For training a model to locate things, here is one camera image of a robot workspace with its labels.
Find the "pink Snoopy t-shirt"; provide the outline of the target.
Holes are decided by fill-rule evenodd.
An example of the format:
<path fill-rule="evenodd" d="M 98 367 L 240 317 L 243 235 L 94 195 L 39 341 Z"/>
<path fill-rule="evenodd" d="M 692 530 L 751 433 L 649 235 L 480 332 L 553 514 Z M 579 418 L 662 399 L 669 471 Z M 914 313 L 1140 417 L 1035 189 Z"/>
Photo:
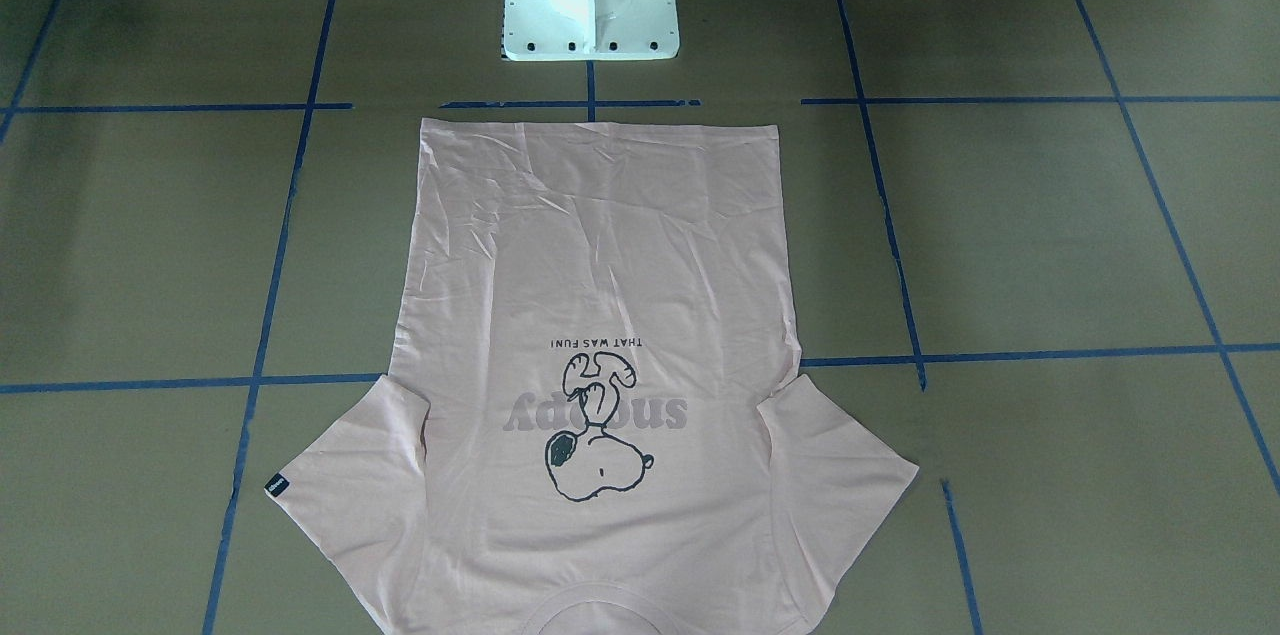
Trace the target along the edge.
<path fill-rule="evenodd" d="M 385 634 L 809 634 L 916 475 L 797 367 L 773 125 L 422 122 L 387 371 L 268 484 Z"/>

